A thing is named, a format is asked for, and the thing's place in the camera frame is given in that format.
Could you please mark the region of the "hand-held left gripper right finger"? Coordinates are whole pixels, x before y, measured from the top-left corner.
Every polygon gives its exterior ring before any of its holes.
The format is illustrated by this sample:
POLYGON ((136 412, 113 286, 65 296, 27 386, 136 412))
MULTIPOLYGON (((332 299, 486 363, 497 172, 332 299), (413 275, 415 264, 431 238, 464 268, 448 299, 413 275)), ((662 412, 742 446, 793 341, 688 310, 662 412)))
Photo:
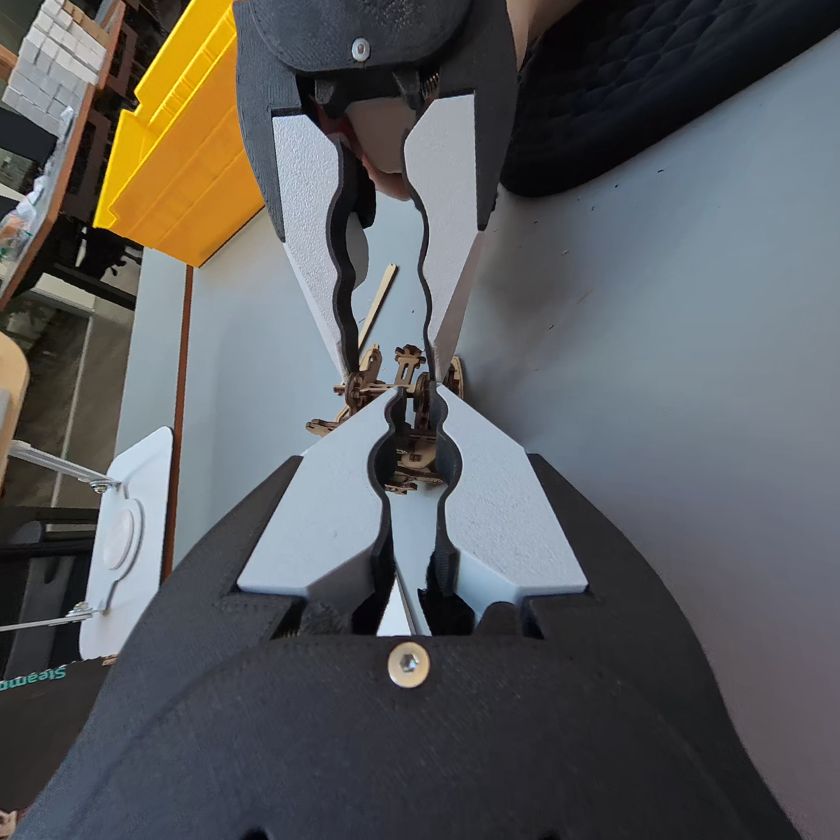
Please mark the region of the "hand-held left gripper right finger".
POLYGON ((487 608, 577 595, 588 581, 525 449, 444 385, 430 417, 437 502, 429 562, 432 632, 472 632, 487 608))

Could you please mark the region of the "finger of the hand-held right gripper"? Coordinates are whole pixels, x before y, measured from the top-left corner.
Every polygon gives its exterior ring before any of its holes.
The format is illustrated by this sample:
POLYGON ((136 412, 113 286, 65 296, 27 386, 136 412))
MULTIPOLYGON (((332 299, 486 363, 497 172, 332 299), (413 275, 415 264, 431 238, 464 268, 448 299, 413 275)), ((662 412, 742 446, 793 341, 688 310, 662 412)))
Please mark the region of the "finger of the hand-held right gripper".
POLYGON ((450 365, 474 285, 477 223, 475 96, 437 99, 406 136, 404 169, 424 219, 418 273, 427 291, 431 365, 450 365))
POLYGON ((284 248, 332 362, 349 375, 359 368, 351 305, 361 283, 355 158, 303 113, 273 117, 272 130, 284 248))

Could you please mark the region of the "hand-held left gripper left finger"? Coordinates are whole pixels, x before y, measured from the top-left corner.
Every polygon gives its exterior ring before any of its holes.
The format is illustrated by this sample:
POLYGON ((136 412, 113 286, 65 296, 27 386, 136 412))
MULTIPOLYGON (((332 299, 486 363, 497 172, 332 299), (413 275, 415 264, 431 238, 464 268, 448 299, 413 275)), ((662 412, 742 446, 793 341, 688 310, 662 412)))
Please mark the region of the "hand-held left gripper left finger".
POLYGON ((372 559, 390 525, 375 457, 393 435, 392 388, 302 457, 237 584, 243 592, 293 595, 351 614, 375 591, 372 559))

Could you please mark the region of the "wooden mechanical model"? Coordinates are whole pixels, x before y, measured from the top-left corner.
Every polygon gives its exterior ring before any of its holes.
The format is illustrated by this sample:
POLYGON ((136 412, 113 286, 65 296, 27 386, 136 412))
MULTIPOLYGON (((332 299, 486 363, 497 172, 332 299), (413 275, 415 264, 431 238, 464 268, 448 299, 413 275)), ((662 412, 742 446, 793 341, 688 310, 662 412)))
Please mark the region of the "wooden mechanical model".
POLYGON ((442 480, 435 468, 436 433, 430 420, 431 379, 427 372, 417 373, 426 363, 424 352, 407 344, 395 349, 395 361, 397 373, 394 382, 381 381, 382 352, 378 344, 373 344, 361 357, 360 371, 351 375, 347 385, 337 385, 333 389, 345 399, 339 414, 332 421, 312 419, 307 422, 306 429, 311 434, 325 437, 376 397, 390 389, 403 389, 406 397, 413 401, 414 420, 412 423, 401 421, 397 425, 397 462, 385 489, 405 495, 410 490, 416 490, 420 482, 435 486, 440 485, 442 480))

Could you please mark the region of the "person's right forearm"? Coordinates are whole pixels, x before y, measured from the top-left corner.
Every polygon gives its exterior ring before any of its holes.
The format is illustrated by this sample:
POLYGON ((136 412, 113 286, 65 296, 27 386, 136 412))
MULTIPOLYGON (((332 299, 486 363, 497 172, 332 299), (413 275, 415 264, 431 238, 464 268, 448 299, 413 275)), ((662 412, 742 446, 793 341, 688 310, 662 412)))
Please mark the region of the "person's right forearm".
POLYGON ((507 1, 507 13, 511 24, 518 70, 522 67, 529 45, 535 39, 544 35, 579 2, 507 1))

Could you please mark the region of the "grey desk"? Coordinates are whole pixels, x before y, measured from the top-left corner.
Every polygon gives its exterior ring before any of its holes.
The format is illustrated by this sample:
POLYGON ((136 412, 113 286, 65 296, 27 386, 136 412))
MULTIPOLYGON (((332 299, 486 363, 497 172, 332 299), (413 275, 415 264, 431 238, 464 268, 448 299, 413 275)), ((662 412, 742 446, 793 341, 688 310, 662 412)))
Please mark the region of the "grey desk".
POLYGON ((838 838, 838 33, 604 176, 499 192, 467 396, 655 567, 804 837, 838 838))
POLYGON ((152 248, 143 251, 115 452, 121 454, 159 427, 173 432, 163 581, 175 563, 192 293, 192 267, 152 248))

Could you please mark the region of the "person's right hand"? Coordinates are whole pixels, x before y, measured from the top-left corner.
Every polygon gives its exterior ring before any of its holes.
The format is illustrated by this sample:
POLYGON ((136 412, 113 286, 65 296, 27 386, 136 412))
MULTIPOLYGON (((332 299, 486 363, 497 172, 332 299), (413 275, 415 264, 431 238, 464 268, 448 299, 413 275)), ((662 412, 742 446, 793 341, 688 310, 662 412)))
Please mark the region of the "person's right hand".
POLYGON ((364 166, 378 193, 388 195, 389 197, 395 198, 401 202, 412 200, 411 193, 408 190, 401 172, 383 172, 375 167, 370 161, 365 162, 364 166))

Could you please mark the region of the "yellow plastic bin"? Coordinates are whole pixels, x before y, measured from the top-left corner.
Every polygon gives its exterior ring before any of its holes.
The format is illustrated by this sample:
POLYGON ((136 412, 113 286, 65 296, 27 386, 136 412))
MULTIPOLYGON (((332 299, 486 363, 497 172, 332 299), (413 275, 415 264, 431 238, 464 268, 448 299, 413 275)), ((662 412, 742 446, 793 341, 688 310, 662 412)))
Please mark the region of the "yellow plastic bin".
POLYGON ((231 1, 193 1, 122 111, 93 220, 199 267, 264 206, 236 106, 231 1))

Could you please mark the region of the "brown-edged work table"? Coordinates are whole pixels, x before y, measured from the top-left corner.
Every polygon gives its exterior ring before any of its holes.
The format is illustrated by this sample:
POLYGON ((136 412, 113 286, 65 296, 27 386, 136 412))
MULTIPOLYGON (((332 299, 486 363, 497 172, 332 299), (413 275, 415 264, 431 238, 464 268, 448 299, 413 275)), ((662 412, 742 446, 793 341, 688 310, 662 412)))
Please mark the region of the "brown-edged work table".
MULTIPOLYGON (((124 96, 129 93, 130 75, 139 43, 136 32, 126 19, 128 8, 125 2, 101 2, 95 16, 90 17, 110 35, 108 54, 98 84, 89 87, 82 100, 69 137, 66 159, 42 227, 17 264, 2 264, 2 308, 24 285, 26 277, 35 275, 33 266, 102 298, 111 296, 112 288, 99 279, 81 274, 73 266, 75 258, 58 256, 52 260, 52 266, 48 266, 47 251, 56 254, 60 221, 79 228, 93 225, 116 132, 115 123, 124 96)), ((2 48, 2 73, 6 84, 16 67, 20 47, 16 54, 2 48)))

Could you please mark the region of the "white document stand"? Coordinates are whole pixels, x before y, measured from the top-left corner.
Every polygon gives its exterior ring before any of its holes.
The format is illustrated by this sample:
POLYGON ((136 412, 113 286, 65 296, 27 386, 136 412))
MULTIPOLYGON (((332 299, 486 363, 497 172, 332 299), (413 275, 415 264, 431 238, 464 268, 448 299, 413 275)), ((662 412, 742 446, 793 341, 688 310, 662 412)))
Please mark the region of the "white document stand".
POLYGON ((116 655, 161 584, 173 433, 161 427, 105 472, 16 440, 24 352, 1 338, 1 477, 19 460, 78 480, 98 508, 2 505, 2 677, 116 655))

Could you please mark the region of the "black office chair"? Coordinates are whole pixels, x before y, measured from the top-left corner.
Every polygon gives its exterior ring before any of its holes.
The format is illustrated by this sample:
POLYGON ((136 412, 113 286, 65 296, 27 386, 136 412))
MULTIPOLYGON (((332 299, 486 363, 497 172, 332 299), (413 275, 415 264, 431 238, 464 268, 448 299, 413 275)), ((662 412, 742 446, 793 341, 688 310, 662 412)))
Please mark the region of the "black office chair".
POLYGON ((88 226, 84 239, 85 254, 77 270, 99 280, 105 277, 108 270, 116 275, 118 268, 125 266, 127 250, 132 249, 139 254, 143 250, 142 246, 132 240, 101 227, 88 226))

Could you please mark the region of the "stack of white boxes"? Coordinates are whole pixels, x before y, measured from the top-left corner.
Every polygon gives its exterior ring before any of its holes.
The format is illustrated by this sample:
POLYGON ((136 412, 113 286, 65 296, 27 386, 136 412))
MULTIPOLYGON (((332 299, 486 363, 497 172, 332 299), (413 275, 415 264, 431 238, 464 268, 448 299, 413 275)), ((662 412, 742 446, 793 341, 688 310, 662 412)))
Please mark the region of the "stack of white boxes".
POLYGON ((72 2, 45 1, 23 39, 2 103, 62 139, 98 84, 109 33, 72 2))

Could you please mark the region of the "black quilted cloth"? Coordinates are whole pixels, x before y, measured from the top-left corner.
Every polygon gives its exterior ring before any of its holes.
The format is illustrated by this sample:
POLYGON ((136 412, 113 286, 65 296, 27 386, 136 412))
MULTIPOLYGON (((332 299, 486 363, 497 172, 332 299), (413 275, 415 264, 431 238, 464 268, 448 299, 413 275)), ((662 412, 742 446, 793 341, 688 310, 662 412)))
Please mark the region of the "black quilted cloth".
POLYGON ((838 27, 838 1, 579 2, 525 54, 500 182, 525 197, 588 182, 838 27))

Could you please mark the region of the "clear plastic bag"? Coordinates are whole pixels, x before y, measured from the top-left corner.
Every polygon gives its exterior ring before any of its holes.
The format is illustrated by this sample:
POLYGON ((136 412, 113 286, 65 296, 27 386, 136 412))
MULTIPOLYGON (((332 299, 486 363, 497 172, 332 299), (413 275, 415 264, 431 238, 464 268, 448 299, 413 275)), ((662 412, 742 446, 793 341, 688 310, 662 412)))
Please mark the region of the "clear plastic bag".
POLYGON ((58 117, 58 133, 53 134, 22 114, 2 109, 2 160, 11 155, 24 159, 28 163, 24 175, 32 181, 29 191, 2 217, 2 264, 17 264, 42 227, 76 119, 72 107, 63 108, 58 117))

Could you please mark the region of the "black puzzle box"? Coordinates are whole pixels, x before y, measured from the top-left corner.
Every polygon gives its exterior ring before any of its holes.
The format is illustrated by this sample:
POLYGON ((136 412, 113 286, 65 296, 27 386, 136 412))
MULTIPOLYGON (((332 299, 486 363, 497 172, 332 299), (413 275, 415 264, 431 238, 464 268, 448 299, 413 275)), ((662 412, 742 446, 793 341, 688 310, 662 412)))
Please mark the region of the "black puzzle box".
POLYGON ((110 667, 100 658, 1 683, 1 809, 30 807, 83 729, 110 667))

